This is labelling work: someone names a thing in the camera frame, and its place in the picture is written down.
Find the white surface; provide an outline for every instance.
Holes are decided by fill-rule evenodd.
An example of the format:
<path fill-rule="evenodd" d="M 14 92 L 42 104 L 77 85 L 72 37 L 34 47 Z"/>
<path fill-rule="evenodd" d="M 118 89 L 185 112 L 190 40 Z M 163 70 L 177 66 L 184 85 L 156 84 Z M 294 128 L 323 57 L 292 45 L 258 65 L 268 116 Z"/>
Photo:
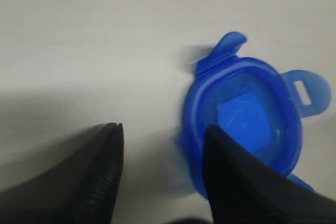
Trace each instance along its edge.
<path fill-rule="evenodd" d="M 163 183 L 173 153 L 165 148 L 193 79 L 183 67 L 188 46 L 239 30 L 249 37 L 240 55 L 280 72 L 315 71 L 336 90 L 335 0 L 0 0 L 0 7 L 0 189 L 76 146 L 37 162 L 40 150 L 88 126 L 123 122 L 126 163 L 114 223 L 210 218 L 197 194 L 168 194 L 173 188 Z M 303 121 L 296 169 L 333 198 L 335 124 L 335 102 Z"/>

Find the white table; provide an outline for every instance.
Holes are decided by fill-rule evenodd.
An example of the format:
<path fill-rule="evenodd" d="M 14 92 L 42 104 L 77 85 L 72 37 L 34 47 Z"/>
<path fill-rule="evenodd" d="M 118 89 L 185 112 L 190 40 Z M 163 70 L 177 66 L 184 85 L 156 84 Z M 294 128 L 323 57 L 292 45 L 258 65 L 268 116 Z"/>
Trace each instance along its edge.
<path fill-rule="evenodd" d="M 242 31 L 249 41 L 239 55 L 280 72 L 320 73 L 336 90 L 335 0 L 0 0 L 0 7 L 0 189 L 70 155 L 83 143 L 74 134 L 122 122 L 125 167 L 113 223 L 211 217 L 207 202 L 183 187 L 171 143 L 193 80 L 190 46 Z M 295 173 L 336 198 L 336 103 L 303 127 Z"/>

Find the blue container lid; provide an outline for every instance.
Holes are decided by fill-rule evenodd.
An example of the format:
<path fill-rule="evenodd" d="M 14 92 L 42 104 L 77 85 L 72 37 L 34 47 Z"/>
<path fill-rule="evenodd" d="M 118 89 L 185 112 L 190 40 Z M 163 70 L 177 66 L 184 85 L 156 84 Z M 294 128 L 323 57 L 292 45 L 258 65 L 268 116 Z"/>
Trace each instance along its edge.
<path fill-rule="evenodd" d="M 194 185 L 203 195 L 202 146 L 207 126 L 219 125 L 259 160 L 287 176 L 301 151 L 300 117 L 322 113 L 331 100 L 329 84 L 315 73 L 279 74 L 261 60 L 236 56 L 246 41 L 241 33 L 226 34 L 197 63 L 185 99 L 182 145 Z M 302 81 L 310 104 L 302 103 L 296 81 Z"/>

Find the transparent blue plastic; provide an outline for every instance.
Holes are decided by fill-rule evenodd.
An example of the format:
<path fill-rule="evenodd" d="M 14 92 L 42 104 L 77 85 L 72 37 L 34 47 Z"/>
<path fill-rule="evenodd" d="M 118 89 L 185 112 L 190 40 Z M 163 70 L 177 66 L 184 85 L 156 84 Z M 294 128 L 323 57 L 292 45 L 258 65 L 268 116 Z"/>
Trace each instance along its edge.
<path fill-rule="evenodd" d="M 238 32 L 225 35 L 197 63 L 184 102 L 182 147 L 194 186 L 205 197 L 201 170 L 208 125 L 219 125 L 263 163 L 288 176 L 301 151 L 300 117 L 322 113 L 330 103 L 330 87 L 321 76 L 303 70 L 279 74 L 261 60 L 236 56 L 246 41 Z M 302 81 L 311 104 L 302 103 L 295 81 Z"/>

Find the blue plastic lid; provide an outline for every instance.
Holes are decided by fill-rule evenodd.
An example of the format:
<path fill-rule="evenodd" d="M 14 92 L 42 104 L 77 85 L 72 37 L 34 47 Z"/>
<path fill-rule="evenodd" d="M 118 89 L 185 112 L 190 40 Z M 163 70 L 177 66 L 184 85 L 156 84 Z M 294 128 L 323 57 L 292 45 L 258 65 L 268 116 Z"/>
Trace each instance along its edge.
<path fill-rule="evenodd" d="M 261 60 L 236 56 L 246 41 L 238 32 L 225 35 L 197 63 L 185 99 L 182 145 L 194 185 L 203 195 L 202 146 L 208 125 L 219 125 L 259 160 L 287 176 L 301 151 L 300 117 L 322 113 L 330 103 L 330 87 L 321 76 L 303 70 L 279 74 Z M 296 81 L 302 81 L 310 104 L 302 103 Z"/>

